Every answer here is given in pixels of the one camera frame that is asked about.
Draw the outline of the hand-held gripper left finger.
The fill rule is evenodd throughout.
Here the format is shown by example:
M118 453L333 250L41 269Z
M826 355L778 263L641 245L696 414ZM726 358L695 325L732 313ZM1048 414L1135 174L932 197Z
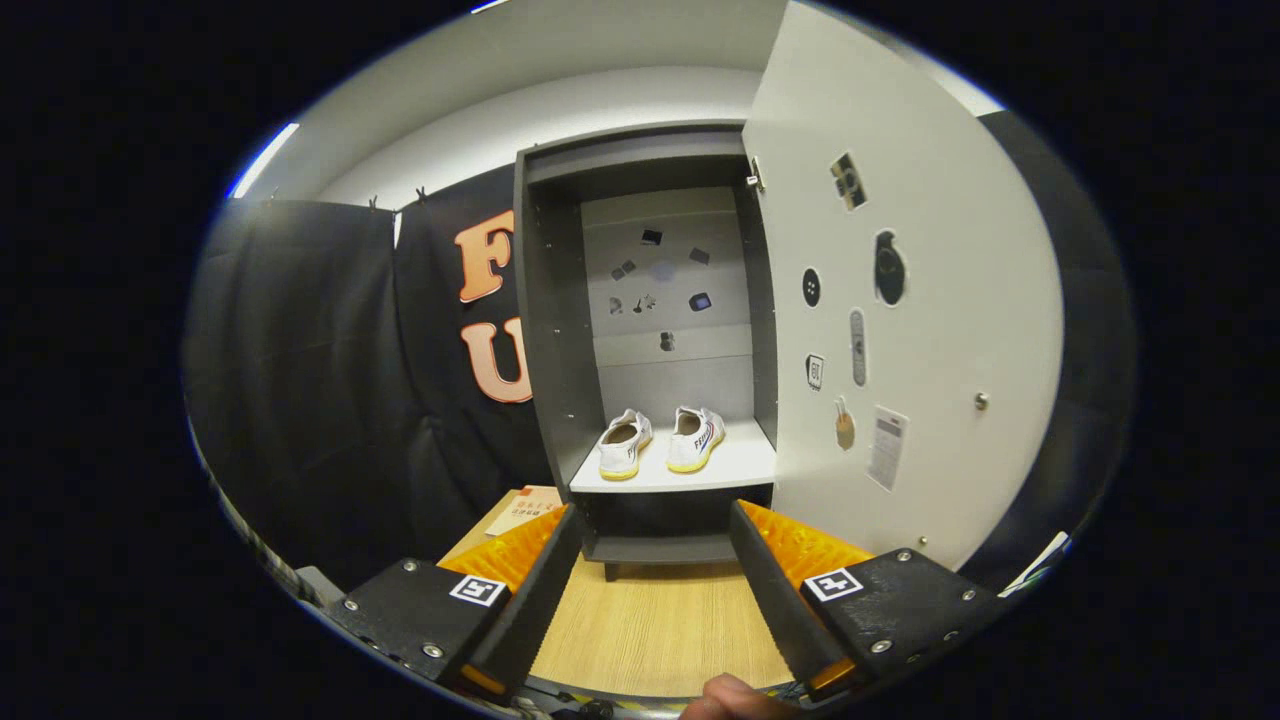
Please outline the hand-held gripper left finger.
M581 548L582 521L567 503L448 561L402 559L326 615L426 682L508 701L529 678Z

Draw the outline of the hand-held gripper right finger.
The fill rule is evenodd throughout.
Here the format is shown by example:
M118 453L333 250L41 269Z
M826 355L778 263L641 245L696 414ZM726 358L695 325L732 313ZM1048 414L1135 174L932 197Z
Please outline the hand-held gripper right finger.
M989 626L1006 601L924 553L872 553L745 500L730 541L788 670L812 701L901 682Z

